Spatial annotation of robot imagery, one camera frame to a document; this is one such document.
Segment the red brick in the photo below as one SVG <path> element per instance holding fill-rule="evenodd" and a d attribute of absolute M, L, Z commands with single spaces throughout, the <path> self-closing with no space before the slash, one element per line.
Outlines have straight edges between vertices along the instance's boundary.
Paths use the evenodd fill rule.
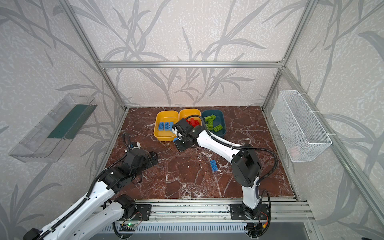
<path fill-rule="evenodd" d="M 193 127 L 199 126 L 201 124 L 200 120 L 195 119 L 195 118 L 190 118 L 187 120 L 187 122 L 189 123 L 189 125 L 191 125 Z"/>

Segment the blue brick studs up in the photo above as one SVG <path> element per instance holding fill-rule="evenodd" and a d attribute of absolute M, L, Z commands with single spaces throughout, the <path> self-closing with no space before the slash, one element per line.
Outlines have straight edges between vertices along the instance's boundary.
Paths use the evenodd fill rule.
<path fill-rule="evenodd" d="M 167 130 L 171 132 L 172 129 L 173 129 L 173 122 L 169 122 Z"/>

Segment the green brick underside up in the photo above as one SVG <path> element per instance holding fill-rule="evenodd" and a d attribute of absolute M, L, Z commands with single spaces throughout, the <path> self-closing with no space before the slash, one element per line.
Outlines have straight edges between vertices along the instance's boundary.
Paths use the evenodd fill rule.
<path fill-rule="evenodd" d="M 209 129 L 210 131 L 212 131 L 213 128 L 214 128 L 214 120 L 213 120 L 213 119 L 209 119 L 209 120 L 208 120 L 208 129 Z"/>

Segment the green brick bottom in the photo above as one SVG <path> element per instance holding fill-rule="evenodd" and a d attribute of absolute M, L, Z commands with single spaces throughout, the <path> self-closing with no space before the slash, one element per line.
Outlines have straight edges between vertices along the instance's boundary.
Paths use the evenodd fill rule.
<path fill-rule="evenodd" d="M 215 133 L 221 131 L 222 129 L 223 129 L 222 125 L 217 125 L 217 126 L 213 127 L 213 130 L 214 130 Z"/>

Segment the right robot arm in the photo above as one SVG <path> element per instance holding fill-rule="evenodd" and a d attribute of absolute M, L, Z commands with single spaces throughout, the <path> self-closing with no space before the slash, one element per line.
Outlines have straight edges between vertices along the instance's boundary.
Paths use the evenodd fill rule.
<path fill-rule="evenodd" d="M 256 151 L 217 137 L 202 125 L 193 127 L 186 119 L 174 124 L 172 132 L 178 138 L 175 145 L 179 152 L 198 146 L 214 152 L 231 164 L 233 176 L 242 186 L 242 206 L 245 215 L 249 219 L 255 219 L 261 207 L 259 195 L 261 164 Z"/>

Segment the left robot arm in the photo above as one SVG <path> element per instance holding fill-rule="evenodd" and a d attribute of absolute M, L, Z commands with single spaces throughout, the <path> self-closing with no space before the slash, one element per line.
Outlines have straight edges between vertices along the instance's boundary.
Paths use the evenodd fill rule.
<path fill-rule="evenodd" d="M 25 240 L 89 239 L 107 225 L 130 219 L 137 213 L 135 201 L 122 194 L 97 215 L 93 212 L 108 202 L 143 171 L 157 165 L 158 154 L 138 147 L 128 150 L 121 161 L 103 170 L 92 181 L 87 193 L 57 219 L 42 229 L 32 228 Z"/>

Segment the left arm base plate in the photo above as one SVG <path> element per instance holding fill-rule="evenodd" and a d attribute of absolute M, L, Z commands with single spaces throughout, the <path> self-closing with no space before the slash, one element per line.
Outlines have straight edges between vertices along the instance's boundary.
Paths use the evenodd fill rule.
<path fill-rule="evenodd" d="M 136 213 L 134 213 L 130 218 L 129 221 L 148 221 L 150 219 L 152 210 L 151 204 L 139 204 L 136 205 Z"/>

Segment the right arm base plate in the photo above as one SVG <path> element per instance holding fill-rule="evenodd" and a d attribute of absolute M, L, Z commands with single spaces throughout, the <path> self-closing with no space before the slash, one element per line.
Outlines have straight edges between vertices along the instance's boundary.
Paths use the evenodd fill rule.
<path fill-rule="evenodd" d="M 259 203 L 255 209 L 247 207 L 245 204 L 230 204 L 229 212 L 231 220 L 260 220 L 267 221 L 270 218 L 270 206 Z"/>

